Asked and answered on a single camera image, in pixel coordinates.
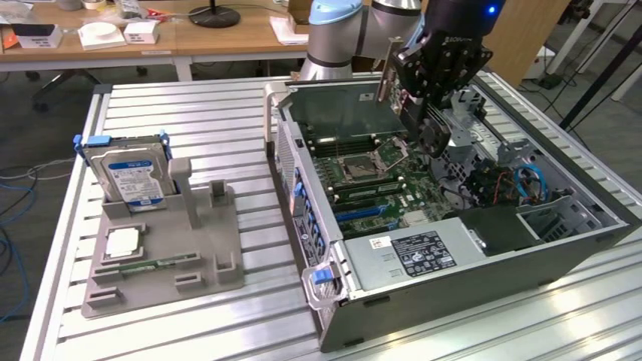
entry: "desk lamp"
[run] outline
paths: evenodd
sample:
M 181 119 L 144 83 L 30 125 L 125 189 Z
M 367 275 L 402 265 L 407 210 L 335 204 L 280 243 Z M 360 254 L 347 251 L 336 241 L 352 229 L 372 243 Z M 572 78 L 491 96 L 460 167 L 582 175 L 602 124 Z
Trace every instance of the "desk lamp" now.
M 237 11 L 216 6 L 216 0 L 209 0 L 209 6 L 201 6 L 189 11 L 189 20 L 205 28 L 227 28 L 239 23 Z

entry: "floor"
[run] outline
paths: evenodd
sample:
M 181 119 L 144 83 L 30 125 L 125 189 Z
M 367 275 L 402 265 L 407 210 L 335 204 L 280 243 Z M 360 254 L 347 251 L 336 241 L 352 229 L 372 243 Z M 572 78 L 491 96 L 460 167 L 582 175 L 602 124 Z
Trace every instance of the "floor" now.
M 571 26 L 558 26 L 548 44 L 554 48 L 560 48 L 566 40 Z M 580 38 L 575 51 L 571 52 L 570 59 L 576 56 L 576 51 L 590 40 L 595 38 L 591 30 L 586 31 Z M 610 42 L 600 57 L 590 68 L 590 72 L 575 77 L 576 86 L 568 87 L 555 108 L 562 114 L 571 109 L 583 91 L 590 86 L 600 69 L 606 66 L 616 53 L 620 45 Z M 599 100 L 620 82 L 624 75 L 639 65 L 642 56 L 632 54 L 627 63 L 618 70 L 616 75 L 608 81 L 607 86 L 600 91 L 595 100 Z M 296 66 L 295 61 L 272 63 L 272 75 L 287 74 L 288 70 Z M 216 79 L 220 77 L 251 77 L 255 74 L 255 62 L 235 62 L 220 64 L 203 64 L 193 66 L 195 80 Z M 567 68 L 567 73 L 572 72 L 572 66 Z M 148 67 L 147 77 L 137 77 L 133 68 L 97 69 L 92 71 L 104 83 L 141 83 L 141 82 L 167 82 L 176 81 L 173 68 L 168 65 Z M 87 108 L 91 99 L 89 83 L 75 78 L 62 85 L 48 98 L 50 110 L 45 114 L 38 114 L 30 109 L 28 100 L 45 80 L 54 76 L 52 71 L 40 72 L 42 79 L 29 82 L 22 73 L 10 74 L 8 80 L 0 83 L 0 109 L 2 109 L 2 119 L 0 120 L 0 168 L 16 165 L 37 165 L 53 159 L 65 159 L 73 156 L 71 139 L 73 135 L 83 131 L 83 124 L 87 116 Z M 587 118 L 582 126 L 576 129 L 587 146 L 594 154 L 614 169 L 623 179 L 638 189 L 642 190 L 642 162 L 639 154 L 642 144 L 642 104 L 636 99 L 642 99 L 642 84 L 636 84 L 620 103 L 607 100 L 592 115 Z M 527 89 L 538 89 L 531 82 L 524 82 Z M 551 91 L 543 90 L 543 95 L 552 99 L 559 91 L 559 87 Z M 538 93 L 523 93 L 531 102 L 539 107 L 547 106 L 547 101 Z M 559 121 L 559 116 L 554 111 L 547 112 L 548 116 Z M 612 140 L 616 139 L 616 147 L 612 147 Z M 0 175 L 17 174 L 2 172 Z M 64 174 L 69 171 L 69 163 L 52 166 L 40 174 L 48 177 Z M 10 183 L 14 187 L 28 187 L 29 181 L 21 180 Z M 18 314 L 26 315 L 34 302 L 38 289 L 38 279 L 45 267 L 49 251 L 50 239 L 54 233 L 62 197 L 66 189 L 66 179 L 40 181 L 37 185 L 37 200 L 32 209 L 26 212 L 18 222 L 6 225 L 10 235 L 20 252 L 22 263 L 26 270 L 26 277 L 30 282 L 30 300 L 28 307 L 24 307 Z M 0 190 L 0 209 L 2 209 L 21 195 L 18 191 Z M 18 270 L 14 264 L 6 273 L 0 277 L 0 316 L 4 315 L 21 299 L 22 285 L 18 277 Z M 14 360 L 18 358 L 24 334 L 26 332 L 28 320 L 12 320 L 0 324 L 0 358 Z

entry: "blue hard drive label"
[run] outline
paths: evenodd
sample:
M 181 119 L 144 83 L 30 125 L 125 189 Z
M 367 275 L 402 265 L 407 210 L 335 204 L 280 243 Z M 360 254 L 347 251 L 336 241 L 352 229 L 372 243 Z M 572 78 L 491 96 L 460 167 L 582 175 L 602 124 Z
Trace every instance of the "blue hard drive label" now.
M 151 160 L 112 163 L 108 168 L 125 203 L 132 206 L 147 206 L 163 201 L 160 183 L 152 177 Z

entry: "slotted table surface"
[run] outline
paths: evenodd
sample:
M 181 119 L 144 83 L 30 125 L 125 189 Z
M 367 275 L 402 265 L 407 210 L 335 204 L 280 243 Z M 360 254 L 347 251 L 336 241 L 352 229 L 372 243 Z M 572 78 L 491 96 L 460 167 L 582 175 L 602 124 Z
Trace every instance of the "slotted table surface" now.
M 640 195 L 494 75 L 483 81 L 618 200 Z M 333 353 L 317 351 L 263 151 L 263 86 L 284 77 L 113 86 L 95 95 L 84 136 L 172 137 L 192 158 L 193 187 L 225 179 L 236 192 L 245 286 L 87 320 L 80 305 L 103 190 L 76 160 L 22 360 L 639 359 L 642 232 L 552 284 Z M 492 104 L 487 120 L 520 138 Z

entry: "motherboard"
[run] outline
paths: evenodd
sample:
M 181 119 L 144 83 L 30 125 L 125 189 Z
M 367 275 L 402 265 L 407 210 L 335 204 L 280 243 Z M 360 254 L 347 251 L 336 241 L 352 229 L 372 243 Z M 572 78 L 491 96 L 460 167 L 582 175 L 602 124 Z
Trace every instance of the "motherboard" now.
M 404 133 L 308 144 L 344 239 L 434 222 L 452 212 Z

